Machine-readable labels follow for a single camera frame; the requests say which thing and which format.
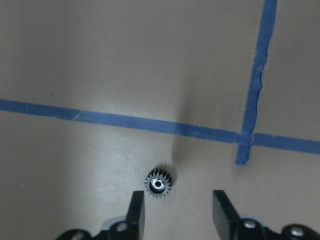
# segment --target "blue tape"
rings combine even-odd
[[[147,130],[231,144],[239,144],[244,142],[242,135],[234,131],[143,117],[85,111],[3,99],[0,99],[0,110],[76,122]]]
[[[235,163],[244,166],[248,163],[251,150],[252,134],[256,127],[258,117],[258,104],[262,89],[262,75],[268,58],[268,47],[273,35],[276,19],[277,0],[265,0],[258,40],[255,47],[251,80],[246,98],[241,133],[246,138],[245,145],[240,145],[237,151]]]
[[[320,141],[286,136],[255,133],[253,134],[252,145],[301,153],[320,154]]]

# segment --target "bolt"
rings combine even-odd
[[[118,224],[118,226],[116,226],[116,230],[118,232],[123,232],[123,231],[127,230],[127,228],[128,228],[128,225],[124,222],[121,222]]]
[[[302,237],[304,235],[304,231],[301,229],[301,227],[298,226],[291,227],[290,233],[296,237]]]
[[[247,229],[254,229],[256,227],[256,222],[253,220],[245,220],[243,222],[243,225],[247,228]]]
[[[85,237],[84,233],[82,231],[78,231],[76,234],[74,234],[71,237],[71,240],[82,240]]]

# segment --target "black gear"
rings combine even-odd
[[[149,172],[144,182],[147,192],[156,198],[162,198],[168,195],[172,184],[170,173],[158,168]]]

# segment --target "horizontal blue tape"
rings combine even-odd
[[[231,144],[244,143],[244,138],[238,132],[143,117],[70,109],[3,99],[0,99],[0,110],[76,122],[147,130]]]
[[[262,75],[268,58],[268,47],[276,20],[277,0],[264,0],[255,57],[245,103],[241,133],[246,136],[246,146],[239,146],[235,163],[244,166],[249,161],[252,134],[258,117],[258,104],[262,89]]]
[[[320,154],[320,141],[255,133],[252,145],[301,153]]]

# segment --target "blue tape strip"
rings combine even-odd
[[[147,130],[224,143],[244,143],[238,132],[142,117],[77,110],[0,99],[0,110],[56,119]]]
[[[240,145],[237,151],[235,163],[244,166],[249,161],[252,134],[256,127],[258,117],[258,104],[262,89],[262,75],[267,62],[268,47],[273,35],[276,19],[277,0],[265,0],[258,40],[255,47],[255,57],[251,71],[251,81],[246,98],[244,117],[242,122],[242,134],[246,138],[245,145]]]
[[[320,141],[286,136],[255,133],[253,134],[252,145],[302,153],[320,154]]]

